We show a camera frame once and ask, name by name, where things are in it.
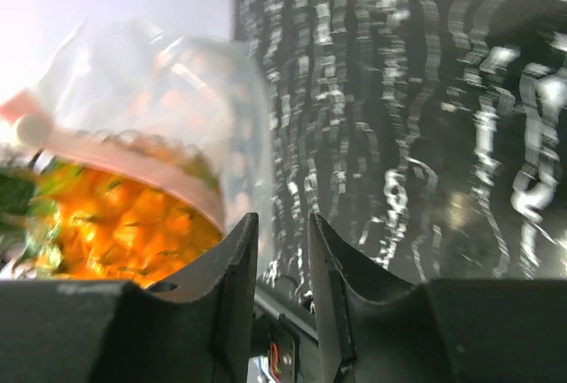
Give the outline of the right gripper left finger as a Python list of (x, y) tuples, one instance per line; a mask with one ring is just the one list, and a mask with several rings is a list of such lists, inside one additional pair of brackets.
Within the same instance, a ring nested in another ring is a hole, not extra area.
[(243, 382), (259, 219), (148, 290), (119, 280), (5, 280), (4, 382)]

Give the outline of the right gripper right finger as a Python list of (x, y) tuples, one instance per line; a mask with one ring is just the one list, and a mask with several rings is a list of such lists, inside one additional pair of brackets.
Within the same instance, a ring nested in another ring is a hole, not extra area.
[(319, 215), (308, 225), (325, 382), (563, 382), (562, 280), (394, 276)]

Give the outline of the orange toy pineapple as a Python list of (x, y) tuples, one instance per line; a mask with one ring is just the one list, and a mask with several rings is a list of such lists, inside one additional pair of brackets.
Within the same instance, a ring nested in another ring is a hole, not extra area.
[(124, 176), (54, 160), (1, 170), (3, 279), (158, 283), (219, 244), (195, 207)]

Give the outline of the clear pink-dotted zip bag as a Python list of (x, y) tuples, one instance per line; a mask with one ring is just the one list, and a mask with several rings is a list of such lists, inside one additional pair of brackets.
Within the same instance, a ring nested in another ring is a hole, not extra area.
[(270, 239), (268, 95), (243, 43), (81, 23), (34, 87), (2, 98), (1, 142), (152, 184), (223, 232), (254, 212)]

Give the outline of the black marble pattern mat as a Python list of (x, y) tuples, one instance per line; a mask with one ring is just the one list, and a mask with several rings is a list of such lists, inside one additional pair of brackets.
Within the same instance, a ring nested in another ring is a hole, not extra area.
[(307, 220), (398, 277), (566, 275), (566, 0), (237, 0), (269, 83), (275, 251)]

